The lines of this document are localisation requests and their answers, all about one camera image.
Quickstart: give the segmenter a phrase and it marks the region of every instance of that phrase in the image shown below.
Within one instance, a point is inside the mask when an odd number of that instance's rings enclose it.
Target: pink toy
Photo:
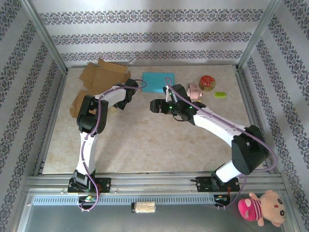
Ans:
[[[268,190],[258,198],[253,192],[249,193],[250,199],[241,199],[238,209],[242,217],[248,221],[256,221],[259,226],[264,226],[263,218],[280,227],[286,219],[285,206],[281,197],[273,190]]]
[[[189,84],[187,95],[191,100],[197,100],[199,97],[203,96],[203,93],[196,84]]]

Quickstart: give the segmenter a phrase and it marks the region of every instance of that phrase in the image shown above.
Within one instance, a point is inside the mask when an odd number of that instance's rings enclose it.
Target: striped wall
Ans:
[[[17,0],[0,0],[0,54],[0,232],[7,232],[63,74]]]
[[[308,0],[282,1],[243,70],[301,231],[309,231],[308,18]]]
[[[67,66],[237,64],[269,0],[33,0]]]

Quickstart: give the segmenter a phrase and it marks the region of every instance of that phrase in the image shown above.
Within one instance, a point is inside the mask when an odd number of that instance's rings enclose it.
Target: red lid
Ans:
[[[203,76],[200,79],[200,83],[202,84],[202,86],[204,87],[214,87],[216,81],[212,76]]]

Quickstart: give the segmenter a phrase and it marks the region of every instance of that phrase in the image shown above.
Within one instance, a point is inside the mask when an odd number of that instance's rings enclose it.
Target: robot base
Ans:
[[[191,180],[192,182],[197,183],[197,192],[227,192],[228,187],[230,188],[230,192],[238,192],[239,191],[239,182],[235,177],[230,181],[226,182],[220,189],[214,189],[213,183],[211,182],[212,177],[210,176],[198,176],[195,180]]]
[[[111,179],[110,178],[95,178],[95,183],[98,185],[100,193],[109,193],[111,189]],[[76,193],[90,193],[96,192],[96,189],[93,188],[93,191],[90,191],[87,188],[84,188],[80,185],[77,185],[74,182],[74,179],[71,178],[69,181],[69,186],[68,186],[68,193],[69,194],[76,194]]]

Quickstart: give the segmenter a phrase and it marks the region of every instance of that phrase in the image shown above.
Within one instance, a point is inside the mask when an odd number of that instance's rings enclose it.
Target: green block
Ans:
[[[214,93],[214,96],[215,96],[216,98],[225,98],[225,97],[226,97],[226,94],[225,94],[225,92],[215,92],[215,93]]]

